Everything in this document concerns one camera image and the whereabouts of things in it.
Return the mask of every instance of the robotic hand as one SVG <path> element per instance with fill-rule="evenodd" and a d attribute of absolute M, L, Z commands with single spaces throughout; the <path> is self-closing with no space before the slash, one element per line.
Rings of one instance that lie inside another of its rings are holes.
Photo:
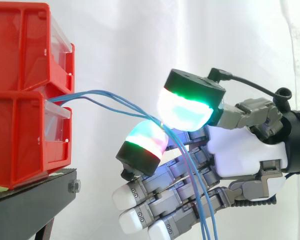
<path fill-rule="evenodd" d="M 228 76 L 227 72 L 213 71 L 209 79 L 215 83 Z M 281 88 L 277 93 L 286 96 L 291 94 L 288 91 Z M 196 131 L 173 130 L 183 144 L 189 145 L 214 213 L 228 207 L 276 204 L 276 193 L 286 181 L 283 173 L 300 174 L 300 111 L 291 111 L 287 100 L 276 97 L 273 101 L 248 99 L 234 107 L 221 103 L 218 109 L 222 113 L 215 111 L 208 126 Z M 176 147 L 169 139 L 166 150 Z M 119 217 L 124 233 L 148 227 L 151 240 L 173 240 L 200 221 L 182 156 L 157 167 L 154 174 L 145 174 L 144 168 L 129 161 L 122 162 L 121 176 L 129 182 L 112 198 L 124 211 Z M 220 180 L 233 182 L 228 187 L 215 187 Z M 208 218 L 207 199 L 198 186 Z"/>

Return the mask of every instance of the white fingertip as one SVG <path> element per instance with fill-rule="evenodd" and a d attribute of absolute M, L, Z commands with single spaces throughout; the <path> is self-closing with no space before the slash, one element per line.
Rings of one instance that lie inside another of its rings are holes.
<path fill-rule="evenodd" d="M 138 214 L 134 208 L 119 216 L 119 223 L 125 234 L 133 234 L 143 229 Z"/>
<path fill-rule="evenodd" d="M 123 185 L 114 191 L 112 200 L 120 211 L 131 209 L 137 205 L 134 194 L 128 185 Z"/>
<path fill-rule="evenodd" d="M 162 220 L 156 221 L 148 228 L 150 240 L 171 240 L 165 222 Z"/>

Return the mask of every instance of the black metal stand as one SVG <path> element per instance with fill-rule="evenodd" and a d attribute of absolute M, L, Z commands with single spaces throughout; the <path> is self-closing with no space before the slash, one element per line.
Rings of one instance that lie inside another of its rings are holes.
<path fill-rule="evenodd" d="M 54 217 L 76 198 L 76 169 L 0 192 L 0 240 L 49 240 Z"/>

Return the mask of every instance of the black cable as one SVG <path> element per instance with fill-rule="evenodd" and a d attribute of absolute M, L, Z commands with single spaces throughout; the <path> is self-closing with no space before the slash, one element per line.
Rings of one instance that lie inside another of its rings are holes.
<path fill-rule="evenodd" d="M 219 83 L 221 80 L 222 81 L 228 81 L 228 80 L 235 80 L 237 82 L 246 84 L 250 87 L 253 87 L 265 94 L 270 95 L 271 97 L 273 97 L 276 101 L 281 101 L 281 102 L 286 102 L 289 99 L 291 99 L 292 97 L 292 93 L 288 88 L 282 87 L 280 88 L 276 93 L 258 85 L 255 84 L 245 78 L 239 77 L 239 76 L 234 76 L 232 75 L 232 73 L 228 72 L 228 71 L 224 71 L 218 68 L 211 68 L 211 71 L 209 73 L 208 79 Z"/>
<path fill-rule="evenodd" d="M 288 179 L 288 178 L 290 178 L 292 175 L 295 175 L 293 172 L 290 172 L 290 173 L 288 173 L 287 175 L 285 175 L 284 177 L 285 177 L 285 179 Z"/>
<path fill-rule="evenodd" d="M 255 89 L 257 89 L 257 90 L 259 90 L 259 91 L 261 91 L 265 94 L 268 94 L 269 96 L 271 96 L 273 98 L 276 98 L 277 100 L 287 101 L 287 100 L 291 99 L 291 97 L 292 97 L 291 94 L 288 94 L 287 96 L 276 94 L 276 93 L 274 93 L 274 92 L 272 92 L 272 91 L 270 91 L 270 90 L 268 90 L 268 89 L 266 89 L 266 88 L 264 88 L 264 87 L 262 87 L 258 84 L 255 84 L 254 82 L 251 82 L 251 81 L 249 81 L 247 79 L 244 79 L 242 77 L 239 77 L 239 76 L 232 75 L 230 78 L 232 80 L 237 81 L 237 82 L 240 82 L 240 83 L 246 84 L 250 87 L 253 87 L 253 88 L 255 88 Z"/>

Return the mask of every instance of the glowing sensor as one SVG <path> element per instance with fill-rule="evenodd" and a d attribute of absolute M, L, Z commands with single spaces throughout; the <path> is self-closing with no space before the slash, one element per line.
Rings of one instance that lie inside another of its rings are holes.
<path fill-rule="evenodd" d="M 166 133 L 151 120 L 140 122 L 126 137 L 116 155 L 119 161 L 130 167 L 129 177 L 121 176 L 126 180 L 132 178 L 135 170 L 152 176 L 167 148 L 168 140 Z"/>
<path fill-rule="evenodd" d="M 193 132 L 210 120 L 225 92 L 206 77 L 172 69 L 159 96 L 158 112 L 170 128 Z"/>

